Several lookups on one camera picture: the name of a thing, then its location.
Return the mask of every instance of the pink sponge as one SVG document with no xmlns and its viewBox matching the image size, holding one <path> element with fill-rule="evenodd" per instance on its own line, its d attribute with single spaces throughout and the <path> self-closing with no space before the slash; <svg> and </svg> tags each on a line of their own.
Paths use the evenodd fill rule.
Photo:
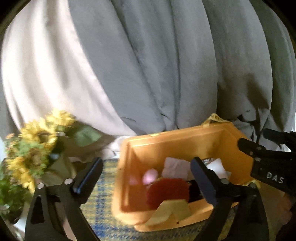
<svg viewBox="0 0 296 241">
<path fill-rule="evenodd" d="M 185 199 L 189 201 L 189 184 L 180 178 L 162 178 L 147 190 L 147 203 L 157 209 L 164 200 Z"/>
<path fill-rule="evenodd" d="M 144 185 L 149 185 L 153 183 L 157 178 L 158 178 L 158 172 L 156 169 L 152 168 L 152 169 L 149 169 L 147 172 L 145 172 L 142 182 Z"/>
</svg>

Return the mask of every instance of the orange plastic bin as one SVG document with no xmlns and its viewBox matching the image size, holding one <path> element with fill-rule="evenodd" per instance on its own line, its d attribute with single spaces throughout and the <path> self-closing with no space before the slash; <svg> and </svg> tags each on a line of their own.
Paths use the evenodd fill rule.
<svg viewBox="0 0 296 241">
<path fill-rule="evenodd" d="M 191 161 L 213 157 L 222 160 L 231 172 L 230 182 L 242 185 L 252 180 L 252 158 L 240 152 L 239 138 L 246 138 L 232 123 L 213 123 L 181 130 L 167 131 L 126 139 L 121 147 L 115 190 L 112 200 L 113 215 L 141 232 L 172 229 L 207 219 L 213 209 L 205 199 L 189 204 L 192 215 L 177 221 L 173 215 L 164 223 L 147 226 L 155 210 L 146 204 L 146 186 L 142 176 L 151 168 L 162 172 L 166 157 Z"/>
</svg>

